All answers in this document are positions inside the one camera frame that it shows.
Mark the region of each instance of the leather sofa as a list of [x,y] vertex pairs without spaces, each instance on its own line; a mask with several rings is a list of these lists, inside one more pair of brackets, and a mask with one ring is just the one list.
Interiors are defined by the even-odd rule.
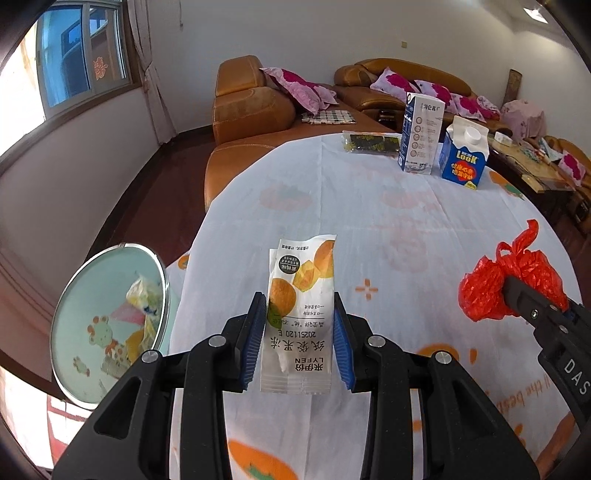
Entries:
[[[397,59],[370,59],[359,61],[355,65],[341,67],[335,72],[335,86],[333,89],[347,105],[375,120],[378,119],[380,111],[390,112],[395,118],[397,130],[400,131],[404,118],[404,102],[369,88],[378,79],[378,76],[384,72],[386,67],[402,75],[407,80],[426,80],[427,82],[443,85],[452,93],[467,97],[476,96],[466,82],[451,73]],[[443,115],[442,130],[445,130],[452,122],[453,115],[445,113]],[[501,132],[509,137],[513,136],[509,126],[499,120],[476,122],[485,125],[493,133]]]
[[213,103],[217,147],[207,161],[205,172],[206,210],[234,177],[285,142],[343,130],[391,132],[341,101],[331,108],[348,110],[355,124],[302,123],[291,99],[267,85],[261,66],[258,58],[248,55],[227,60],[219,67]]

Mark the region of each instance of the ceiling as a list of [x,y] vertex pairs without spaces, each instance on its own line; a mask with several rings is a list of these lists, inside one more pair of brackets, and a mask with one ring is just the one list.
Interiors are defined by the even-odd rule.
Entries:
[[[538,28],[549,30],[553,33],[562,34],[564,32],[556,23],[556,20],[550,15],[544,7],[542,7],[536,0],[494,0],[504,11],[506,11],[513,19],[520,20],[527,24],[535,25]],[[547,24],[538,22],[531,18],[525,11],[524,8],[529,9],[540,9],[542,16],[548,21]]]

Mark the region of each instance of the seaweed snack pack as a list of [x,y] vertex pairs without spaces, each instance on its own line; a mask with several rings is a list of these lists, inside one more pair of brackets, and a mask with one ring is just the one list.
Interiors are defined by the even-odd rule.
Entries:
[[400,135],[371,132],[343,132],[345,150],[353,153],[377,153],[396,157],[400,152]]
[[398,165],[404,171],[431,173],[444,110],[445,102],[438,98],[421,93],[408,94],[398,156]]
[[269,252],[261,391],[330,391],[336,235],[281,240]]

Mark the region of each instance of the baseboard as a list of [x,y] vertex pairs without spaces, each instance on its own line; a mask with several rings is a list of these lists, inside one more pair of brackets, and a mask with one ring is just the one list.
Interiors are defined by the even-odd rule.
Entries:
[[119,198],[117,205],[115,205],[105,220],[105,223],[101,227],[98,235],[95,238],[95,241],[90,247],[90,250],[86,256],[86,260],[92,258],[94,255],[102,252],[105,248],[112,245],[111,240],[117,229],[117,226],[121,223],[121,220],[123,220],[126,214],[133,215],[134,201],[138,202],[141,200],[138,197],[141,197],[142,190],[147,192],[147,190],[150,189],[152,182],[155,180],[157,173],[160,170],[159,167],[161,162],[168,157],[168,153],[172,148],[175,147],[175,145],[181,142],[190,142],[195,139],[212,136],[213,126],[205,125],[204,127],[181,132],[168,143],[161,145],[131,181],[121,198]]

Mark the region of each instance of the screw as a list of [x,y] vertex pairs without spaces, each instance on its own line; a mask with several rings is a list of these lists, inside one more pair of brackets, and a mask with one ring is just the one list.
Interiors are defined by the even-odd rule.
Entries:
[[208,343],[209,346],[212,347],[224,346],[226,344],[226,337],[222,335],[214,335],[209,339]]
[[444,350],[441,350],[435,354],[435,360],[440,364],[447,365],[452,361],[452,356]]
[[158,359],[158,352],[156,350],[148,350],[142,353],[142,362],[145,364],[151,364]]
[[371,337],[368,338],[368,343],[371,346],[374,346],[376,348],[380,348],[380,347],[383,347],[384,345],[386,345],[386,340],[384,339],[384,337],[382,337],[380,335],[372,335]]

